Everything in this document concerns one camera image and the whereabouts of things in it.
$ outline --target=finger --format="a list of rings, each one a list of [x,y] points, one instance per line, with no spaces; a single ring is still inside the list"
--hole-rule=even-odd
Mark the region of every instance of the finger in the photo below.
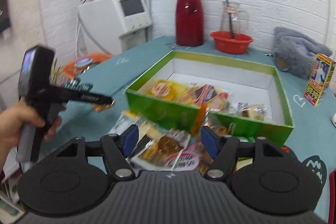
[[[54,121],[52,127],[48,130],[47,134],[44,136],[46,141],[49,141],[56,133],[57,128],[62,124],[62,118],[57,117]]]
[[[37,127],[44,127],[45,121],[37,113],[36,109],[23,104],[16,108],[18,117],[24,122],[30,122]]]
[[[56,120],[54,121],[53,126],[59,127],[62,124],[62,118],[57,117]]]

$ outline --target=table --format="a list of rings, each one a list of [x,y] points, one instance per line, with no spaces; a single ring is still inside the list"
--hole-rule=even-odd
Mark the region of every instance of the table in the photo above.
[[[128,108],[124,94],[126,87],[175,48],[174,37],[160,37],[123,52],[81,75],[81,83],[93,84],[92,92],[113,96],[115,105],[109,110],[98,113],[90,104],[70,102],[68,109],[62,113],[62,126],[51,142],[43,144],[42,152],[53,151],[75,136],[83,136],[86,141],[95,141],[107,134],[119,118],[120,112]],[[274,59],[267,56],[266,52],[250,47],[243,55],[230,55],[217,51],[213,41],[210,40],[206,40],[205,44],[199,47],[178,47],[177,49],[275,65]],[[290,102],[295,124],[295,129],[285,145],[295,152],[299,161],[304,161],[320,177],[322,183],[325,182],[315,212],[327,221],[329,174],[336,169],[336,149],[334,149],[336,128],[331,122],[331,117],[336,112],[336,99],[328,89],[322,104],[314,108],[303,98],[307,80],[287,72],[280,72],[280,77]],[[104,164],[100,158],[91,158],[89,163],[104,170]]]

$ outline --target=black straw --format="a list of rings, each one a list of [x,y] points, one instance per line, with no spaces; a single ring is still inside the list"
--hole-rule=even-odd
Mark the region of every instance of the black straw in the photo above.
[[[235,39],[234,32],[233,32],[233,26],[232,26],[231,13],[227,13],[227,14],[228,14],[228,17],[229,17],[231,39]]]

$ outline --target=small screen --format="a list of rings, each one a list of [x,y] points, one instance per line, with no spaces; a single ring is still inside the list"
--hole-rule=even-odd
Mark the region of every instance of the small screen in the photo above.
[[[32,64],[34,60],[36,50],[31,50],[26,52],[23,58],[20,79],[19,79],[19,93],[28,92],[28,84],[30,79],[30,74],[32,70]]]
[[[121,0],[120,4],[124,10],[125,17],[145,11],[142,7],[141,0]]]

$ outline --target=orange plastic bowl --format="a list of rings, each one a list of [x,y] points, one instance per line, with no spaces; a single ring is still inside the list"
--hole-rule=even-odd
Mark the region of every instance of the orange plastic bowl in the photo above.
[[[230,54],[242,54],[247,51],[247,47],[253,41],[252,37],[245,34],[236,34],[235,38],[230,39],[230,32],[217,31],[210,34],[215,39],[217,50]]]

